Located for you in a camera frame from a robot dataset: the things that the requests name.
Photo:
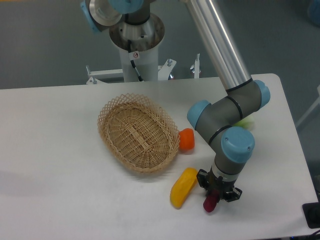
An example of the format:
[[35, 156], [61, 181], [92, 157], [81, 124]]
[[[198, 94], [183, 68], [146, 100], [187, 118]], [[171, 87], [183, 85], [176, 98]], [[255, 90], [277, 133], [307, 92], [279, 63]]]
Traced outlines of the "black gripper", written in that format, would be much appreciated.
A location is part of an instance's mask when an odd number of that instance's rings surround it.
[[208, 197], [212, 194], [217, 194], [226, 202], [233, 202], [240, 199], [243, 191], [234, 187], [234, 181], [224, 181], [221, 176], [216, 177], [212, 172], [207, 172], [200, 169], [196, 175], [198, 184], [201, 188], [205, 188]]

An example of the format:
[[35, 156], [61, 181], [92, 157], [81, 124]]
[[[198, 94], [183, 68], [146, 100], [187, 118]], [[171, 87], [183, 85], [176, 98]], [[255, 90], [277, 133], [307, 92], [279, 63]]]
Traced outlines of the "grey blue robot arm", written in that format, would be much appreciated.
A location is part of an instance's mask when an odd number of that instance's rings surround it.
[[[90, 28], [109, 30], [113, 43], [126, 53], [122, 71], [128, 82], [158, 79], [155, 57], [146, 66], [138, 62], [164, 35], [163, 23], [150, 12], [150, 5], [149, 0], [84, 0], [80, 4]], [[255, 146], [253, 135], [236, 123], [265, 106], [271, 95], [246, 70], [216, 1], [187, 0], [185, 5], [227, 93], [216, 103], [199, 101], [187, 113], [192, 127], [215, 152], [211, 169], [200, 170], [197, 180], [206, 190], [207, 202], [232, 202], [242, 194], [235, 182]]]

